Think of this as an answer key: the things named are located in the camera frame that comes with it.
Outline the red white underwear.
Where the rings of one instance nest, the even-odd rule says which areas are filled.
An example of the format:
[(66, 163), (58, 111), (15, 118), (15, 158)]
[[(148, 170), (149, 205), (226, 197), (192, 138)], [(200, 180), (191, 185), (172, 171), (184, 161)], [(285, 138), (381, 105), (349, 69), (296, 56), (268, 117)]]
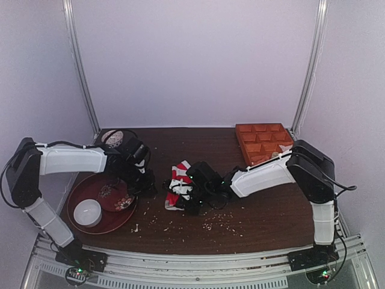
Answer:
[(167, 195), (165, 198), (165, 209), (169, 211), (184, 211), (191, 200), (193, 183), (186, 174), (191, 167), (187, 160), (171, 167), (171, 179), (164, 182)]

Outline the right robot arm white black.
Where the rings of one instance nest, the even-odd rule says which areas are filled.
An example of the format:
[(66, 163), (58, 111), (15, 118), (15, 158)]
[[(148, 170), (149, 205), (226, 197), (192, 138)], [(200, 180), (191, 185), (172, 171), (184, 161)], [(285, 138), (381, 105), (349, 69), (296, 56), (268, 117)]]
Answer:
[(290, 150), (255, 166), (235, 167), (220, 176), (211, 166), (196, 162), (172, 180), (172, 193), (187, 198), (187, 208), (202, 202), (226, 205), (232, 197), (248, 197), (283, 184), (296, 183), (310, 202), (313, 212), (314, 244), (330, 246), (334, 242), (334, 162), (304, 140), (294, 142)]

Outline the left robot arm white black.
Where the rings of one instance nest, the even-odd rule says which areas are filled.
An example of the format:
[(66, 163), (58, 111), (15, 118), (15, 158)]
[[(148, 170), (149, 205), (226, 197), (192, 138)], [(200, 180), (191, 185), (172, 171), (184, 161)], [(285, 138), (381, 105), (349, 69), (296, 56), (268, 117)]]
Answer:
[(124, 181), (129, 191), (138, 195), (155, 185), (155, 176), (148, 168), (150, 156), (150, 149), (136, 137), (120, 148), (106, 143), (37, 143), (26, 137), (1, 172), (1, 181), (7, 182), (11, 196), (4, 202), (23, 210), (58, 247), (69, 247), (75, 236), (44, 200), (39, 189), (40, 177), (55, 173), (108, 173)]

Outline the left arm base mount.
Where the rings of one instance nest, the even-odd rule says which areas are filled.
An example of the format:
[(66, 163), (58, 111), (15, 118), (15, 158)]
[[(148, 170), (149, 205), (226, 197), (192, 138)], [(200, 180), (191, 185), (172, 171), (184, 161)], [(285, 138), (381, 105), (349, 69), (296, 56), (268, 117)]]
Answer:
[(89, 272), (104, 272), (107, 254), (84, 249), (82, 243), (71, 242), (65, 247), (57, 246), (55, 260)]

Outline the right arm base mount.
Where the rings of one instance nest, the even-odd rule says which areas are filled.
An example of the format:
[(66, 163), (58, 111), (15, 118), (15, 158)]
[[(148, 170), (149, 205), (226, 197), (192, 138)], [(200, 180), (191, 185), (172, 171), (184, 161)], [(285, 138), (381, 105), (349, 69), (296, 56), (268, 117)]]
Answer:
[(288, 261), (292, 272), (326, 266), (330, 261), (337, 261), (338, 259), (339, 254), (334, 244), (327, 246), (314, 244), (309, 249), (288, 253)]

